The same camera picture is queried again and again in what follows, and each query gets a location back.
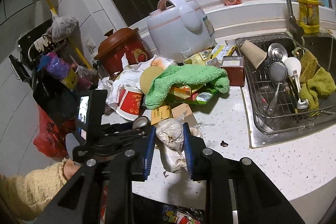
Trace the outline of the yellow knit sleeve forearm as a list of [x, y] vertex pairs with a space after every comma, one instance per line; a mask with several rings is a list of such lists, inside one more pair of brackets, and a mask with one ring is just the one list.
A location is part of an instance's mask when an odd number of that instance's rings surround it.
[[1, 175], [1, 223], [33, 221], [67, 183], [66, 159], [26, 176]]

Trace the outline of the left hand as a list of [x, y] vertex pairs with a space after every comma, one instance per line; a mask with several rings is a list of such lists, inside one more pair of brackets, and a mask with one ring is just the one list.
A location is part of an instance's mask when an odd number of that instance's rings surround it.
[[65, 179], [69, 180], [79, 169], [80, 166], [76, 165], [71, 159], [67, 159], [63, 167]]

